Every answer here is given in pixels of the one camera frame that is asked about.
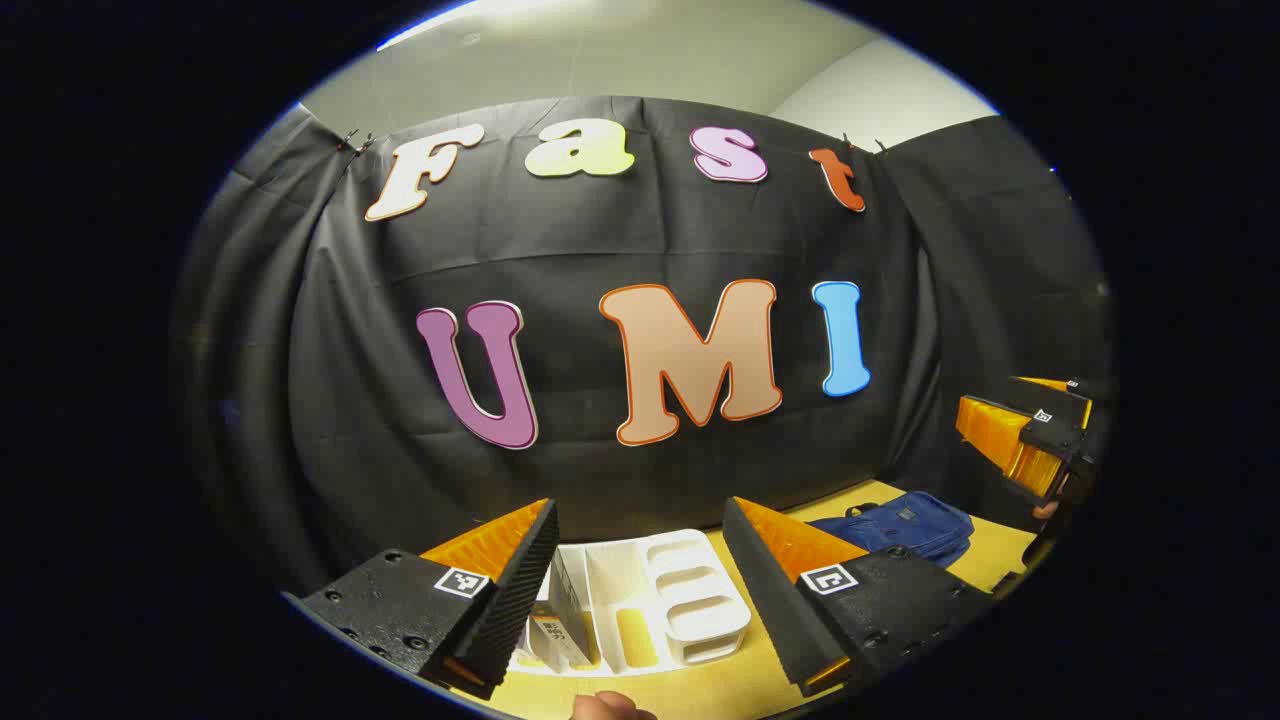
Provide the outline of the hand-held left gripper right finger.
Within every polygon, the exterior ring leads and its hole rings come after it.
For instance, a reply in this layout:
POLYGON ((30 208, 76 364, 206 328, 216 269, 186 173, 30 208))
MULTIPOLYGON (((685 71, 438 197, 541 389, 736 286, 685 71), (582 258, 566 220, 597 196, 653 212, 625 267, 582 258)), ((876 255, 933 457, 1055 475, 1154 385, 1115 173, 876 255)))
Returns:
POLYGON ((870 552, 740 497, 722 529, 787 679, 861 691, 987 612, 993 596, 904 546, 870 552))

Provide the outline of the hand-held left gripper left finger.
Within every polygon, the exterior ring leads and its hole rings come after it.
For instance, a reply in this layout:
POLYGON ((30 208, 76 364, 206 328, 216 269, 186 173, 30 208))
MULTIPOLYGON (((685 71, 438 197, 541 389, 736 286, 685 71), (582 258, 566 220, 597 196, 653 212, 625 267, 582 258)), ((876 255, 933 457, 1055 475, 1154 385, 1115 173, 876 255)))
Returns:
POLYGON ((489 700, 559 537, 556 502, 540 498, 421 553, 383 550, 298 605, 412 676, 489 700))

